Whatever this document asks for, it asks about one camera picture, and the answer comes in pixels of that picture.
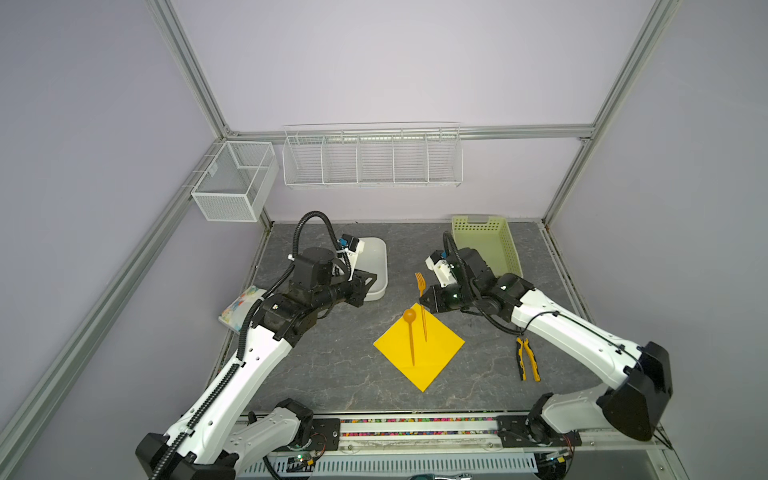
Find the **orange plastic fork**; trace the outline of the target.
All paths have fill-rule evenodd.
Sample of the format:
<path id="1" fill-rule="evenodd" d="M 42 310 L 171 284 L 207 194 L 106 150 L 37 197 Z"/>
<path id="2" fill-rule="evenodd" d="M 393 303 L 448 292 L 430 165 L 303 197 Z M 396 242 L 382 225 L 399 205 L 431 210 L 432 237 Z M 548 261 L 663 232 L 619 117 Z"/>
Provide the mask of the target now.
<path id="1" fill-rule="evenodd" d="M 422 296 L 426 293 L 426 281 L 423 277 L 423 274 L 420 272 L 415 273 L 415 278 L 417 282 L 417 287 L 419 289 L 419 296 Z M 426 319 L 426 310 L 425 307 L 422 304 L 419 304 L 419 317 L 421 319 L 422 324 L 422 330 L 423 330 L 423 336 L 424 340 L 428 340 L 428 326 L 427 326 L 427 319 Z"/>

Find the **white oval plastic tub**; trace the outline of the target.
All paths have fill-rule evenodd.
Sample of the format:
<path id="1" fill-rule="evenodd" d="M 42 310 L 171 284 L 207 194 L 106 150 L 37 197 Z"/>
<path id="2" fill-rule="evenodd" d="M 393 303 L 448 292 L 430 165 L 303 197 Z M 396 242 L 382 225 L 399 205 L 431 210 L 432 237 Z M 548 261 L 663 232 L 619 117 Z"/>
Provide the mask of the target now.
<path id="1" fill-rule="evenodd" d="M 355 270 L 375 274 L 376 280 L 365 296 L 365 302 L 382 299 L 388 287 L 387 245 L 377 237 L 361 237 L 361 252 L 357 256 Z"/>

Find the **orange plastic spoon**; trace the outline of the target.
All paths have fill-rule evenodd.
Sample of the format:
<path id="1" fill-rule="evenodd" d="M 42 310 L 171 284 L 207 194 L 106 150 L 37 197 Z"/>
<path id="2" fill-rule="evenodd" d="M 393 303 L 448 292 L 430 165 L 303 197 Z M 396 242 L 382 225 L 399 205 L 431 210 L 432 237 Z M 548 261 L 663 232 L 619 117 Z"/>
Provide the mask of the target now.
<path id="1" fill-rule="evenodd" d="M 408 328 L 408 343 L 410 350 L 410 357 L 413 366 L 416 366 L 416 353 L 415 353 L 415 338 L 413 331 L 413 324 L 416 321 L 416 313 L 413 309 L 406 309 L 403 313 L 403 320 Z"/>

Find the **yellow paper napkin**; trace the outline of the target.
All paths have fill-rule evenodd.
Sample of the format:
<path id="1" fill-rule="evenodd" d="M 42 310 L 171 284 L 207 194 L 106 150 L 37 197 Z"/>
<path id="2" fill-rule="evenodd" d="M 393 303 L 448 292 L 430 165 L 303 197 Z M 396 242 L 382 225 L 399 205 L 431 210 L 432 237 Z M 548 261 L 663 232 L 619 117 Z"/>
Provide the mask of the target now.
<path id="1" fill-rule="evenodd" d="M 426 310 L 428 340 L 424 340 L 419 305 L 408 309 L 416 313 L 413 324 L 416 366 L 412 365 L 408 328 L 403 315 L 374 343 L 374 347 L 419 391 L 425 392 L 452 361 L 465 341 Z"/>

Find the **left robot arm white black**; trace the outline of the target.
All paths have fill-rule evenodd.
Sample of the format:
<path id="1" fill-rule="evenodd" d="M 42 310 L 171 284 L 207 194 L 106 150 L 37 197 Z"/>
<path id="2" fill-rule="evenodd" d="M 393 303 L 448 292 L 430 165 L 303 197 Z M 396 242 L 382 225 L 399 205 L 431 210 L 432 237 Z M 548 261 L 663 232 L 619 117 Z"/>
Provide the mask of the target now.
<path id="1" fill-rule="evenodd" d="M 284 273 L 248 310 L 238 346 L 201 397 L 164 433 L 149 433 L 136 457 L 151 479 L 235 479 L 287 446 L 310 442 L 313 412 L 286 399 L 238 429 L 245 408 L 269 374 L 318 320 L 346 303 L 359 308 L 377 276 L 356 270 L 361 240 L 336 235 L 326 214 L 306 213 L 292 239 Z"/>

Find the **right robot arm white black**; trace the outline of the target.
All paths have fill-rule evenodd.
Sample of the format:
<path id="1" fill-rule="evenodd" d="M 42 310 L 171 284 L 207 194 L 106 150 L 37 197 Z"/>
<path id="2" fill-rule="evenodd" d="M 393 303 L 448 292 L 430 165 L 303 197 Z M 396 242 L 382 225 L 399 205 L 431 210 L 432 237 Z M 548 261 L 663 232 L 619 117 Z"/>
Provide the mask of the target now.
<path id="1" fill-rule="evenodd" d="M 468 312 L 517 340 L 518 371 L 533 359 L 529 335 L 559 348 L 600 379 L 570 394 L 546 393 L 529 410 L 525 427 L 539 445 L 571 432 L 612 428 L 628 438 L 653 439 L 673 396 L 669 352 L 613 335 L 554 302 L 528 280 L 497 276 L 473 248 L 460 248 L 449 232 L 425 261 L 438 282 L 420 296 L 430 313 Z"/>

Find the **green perforated plastic basket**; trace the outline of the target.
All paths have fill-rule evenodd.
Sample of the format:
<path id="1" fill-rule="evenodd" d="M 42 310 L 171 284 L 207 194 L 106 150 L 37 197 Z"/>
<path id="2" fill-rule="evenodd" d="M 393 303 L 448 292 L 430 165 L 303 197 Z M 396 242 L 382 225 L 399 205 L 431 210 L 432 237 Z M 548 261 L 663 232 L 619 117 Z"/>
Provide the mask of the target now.
<path id="1" fill-rule="evenodd" d="M 456 215 L 452 217 L 451 227 L 457 247 L 477 250 L 496 276 L 506 273 L 523 276 L 509 224 L 504 217 Z"/>

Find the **yellow black pliers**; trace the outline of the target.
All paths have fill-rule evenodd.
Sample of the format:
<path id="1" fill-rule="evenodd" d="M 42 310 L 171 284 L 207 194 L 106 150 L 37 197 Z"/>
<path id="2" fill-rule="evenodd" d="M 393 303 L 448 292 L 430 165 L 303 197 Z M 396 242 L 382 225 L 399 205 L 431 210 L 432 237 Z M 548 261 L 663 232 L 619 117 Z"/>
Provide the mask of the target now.
<path id="1" fill-rule="evenodd" d="M 516 338 L 517 350 L 517 368 L 521 381 L 526 381 L 529 377 L 534 382 L 540 382 L 541 376 L 538 368 L 538 362 L 528 338 L 518 336 Z"/>

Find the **white mesh box basket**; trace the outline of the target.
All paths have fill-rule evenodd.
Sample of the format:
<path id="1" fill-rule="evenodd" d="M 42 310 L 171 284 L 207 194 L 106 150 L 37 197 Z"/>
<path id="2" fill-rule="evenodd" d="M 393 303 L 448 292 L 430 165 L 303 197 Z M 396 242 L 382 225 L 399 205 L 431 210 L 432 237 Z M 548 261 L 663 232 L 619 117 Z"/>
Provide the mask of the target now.
<path id="1" fill-rule="evenodd" d="M 258 222 L 279 173 L 273 144 L 225 141 L 192 190 L 207 221 Z"/>

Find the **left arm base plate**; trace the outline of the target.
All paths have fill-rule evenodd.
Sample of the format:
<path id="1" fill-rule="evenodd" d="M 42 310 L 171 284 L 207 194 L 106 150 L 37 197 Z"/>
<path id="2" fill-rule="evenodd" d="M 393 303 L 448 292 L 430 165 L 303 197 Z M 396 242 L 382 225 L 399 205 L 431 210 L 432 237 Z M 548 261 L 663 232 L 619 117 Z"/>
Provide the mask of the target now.
<path id="1" fill-rule="evenodd" d="M 300 427 L 297 438 L 286 446 L 289 451 L 337 451 L 341 440 L 341 420 L 314 418 L 308 427 Z"/>

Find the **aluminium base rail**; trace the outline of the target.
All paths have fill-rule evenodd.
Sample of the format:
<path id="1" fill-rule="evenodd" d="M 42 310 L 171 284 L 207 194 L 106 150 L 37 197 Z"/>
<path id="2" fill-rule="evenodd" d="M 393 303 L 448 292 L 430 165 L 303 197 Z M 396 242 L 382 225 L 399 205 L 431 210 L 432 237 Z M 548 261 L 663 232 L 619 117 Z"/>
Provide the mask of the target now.
<path id="1" fill-rule="evenodd" d="M 313 439 L 310 451 L 328 444 L 332 455 L 421 453 L 582 453 L 594 451 L 671 452 L 672 443 L 661 430 L 649 441 L 633 440 L 614 429 L 582 430 L 536 443 L 525 429 L 525 412 L 317 412 L 314 421 L 337 420 Z"/>

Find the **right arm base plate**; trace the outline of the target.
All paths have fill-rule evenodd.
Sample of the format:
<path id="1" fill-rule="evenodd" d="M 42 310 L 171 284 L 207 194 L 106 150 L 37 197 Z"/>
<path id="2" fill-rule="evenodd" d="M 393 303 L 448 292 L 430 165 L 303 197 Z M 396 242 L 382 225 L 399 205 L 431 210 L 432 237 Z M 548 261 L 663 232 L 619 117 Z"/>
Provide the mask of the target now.
<path id="1" fill-rule="evenodd" d="M 578 432 L 558 433 L 543 421 L 530 420 L 527 415 L 499 415 L 497 436 L 504 448 L 578 447 L 582 439 Z"/>

